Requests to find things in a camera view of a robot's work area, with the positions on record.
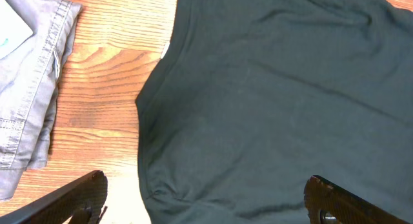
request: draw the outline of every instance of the wooden surface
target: wooden surface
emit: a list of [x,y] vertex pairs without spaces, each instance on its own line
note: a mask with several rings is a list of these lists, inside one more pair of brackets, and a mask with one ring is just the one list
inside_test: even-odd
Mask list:
[[[84,5],[63,70],[48,166],[24,173],[0,216],[100,169],[108,176],[102,223],[149,223],[137,180],[134,100],[172,32],[176,0],[72,0]],[[413,10],[413,0],[389,0]]]

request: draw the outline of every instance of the wooden table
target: wooden table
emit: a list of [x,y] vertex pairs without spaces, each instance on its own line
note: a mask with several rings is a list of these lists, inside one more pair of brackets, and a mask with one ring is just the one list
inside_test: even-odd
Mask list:
[[[0,216],[100,169],[102,223],[150,223],[137,180],[135,98],[172,32],[176,0],[72,0],[84,5],[63,70],[48,166],[24,173]],[[413,10],[413,0],[389,0]]]

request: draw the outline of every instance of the label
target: label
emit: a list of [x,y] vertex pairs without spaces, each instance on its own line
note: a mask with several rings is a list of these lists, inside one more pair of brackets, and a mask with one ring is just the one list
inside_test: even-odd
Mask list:
[[165,47],[163,48],[162,54],[161,54],[161,59],[163,59],[166,55],[166,52],[168,51],[169,48],[169,43],[165,44]]
[[33,31],[6,0],[0,0],[0,59],[12,53]]

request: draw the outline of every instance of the dark green t-shirt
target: dark green t-shirt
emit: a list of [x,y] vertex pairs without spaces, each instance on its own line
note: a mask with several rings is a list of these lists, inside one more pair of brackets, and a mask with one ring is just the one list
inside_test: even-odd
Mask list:
[[385,0],[178,0],[137,107],[153,224],[308,223],[314,174],[413,222],[413,15]]

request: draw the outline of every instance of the gray denim jeans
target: gray denim jeans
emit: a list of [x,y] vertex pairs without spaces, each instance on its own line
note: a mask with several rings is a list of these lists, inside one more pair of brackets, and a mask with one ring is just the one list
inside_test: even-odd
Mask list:
[[6,1],[34,34],[0,59],[0,200],[13,196],[27,168],[46,166],[57,82],[81,10],[68,0]]

